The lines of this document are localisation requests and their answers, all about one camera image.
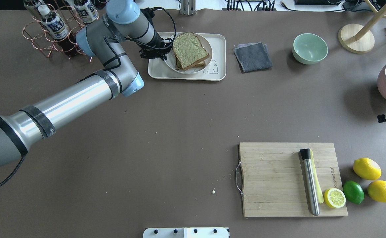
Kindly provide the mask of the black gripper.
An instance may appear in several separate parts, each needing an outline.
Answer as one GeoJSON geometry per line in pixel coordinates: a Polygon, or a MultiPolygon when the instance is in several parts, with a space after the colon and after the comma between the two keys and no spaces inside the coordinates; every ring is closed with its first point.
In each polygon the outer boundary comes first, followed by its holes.
{"type": "Polygon", "coordinates": [[[161,42],[156,46],[148,46],[141,44],[142,49],[139,51],[140,57],[143,59],[156,59],[167,60],[167,54],[170,53],[173,47],[173,39],[161,39],[161,42]]]}

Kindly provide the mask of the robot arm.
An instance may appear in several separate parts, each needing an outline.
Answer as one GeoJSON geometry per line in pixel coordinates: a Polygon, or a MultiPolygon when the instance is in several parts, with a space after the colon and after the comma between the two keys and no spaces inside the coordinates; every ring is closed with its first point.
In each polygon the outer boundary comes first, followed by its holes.
{"type": "Polygon", "coordinates": [[[152,24],[153,9],[132,0],[110,0],[99,20],[81,29],[75,39],[81,50],[97,57],[104,69],[11,116],[0,116],[0,166],[23,158],[30,147],[107,100],[132,95],[144,86],[121,43],[135,42],[144,59],[166,59],[173,39],[163,39],[152,24]]]}

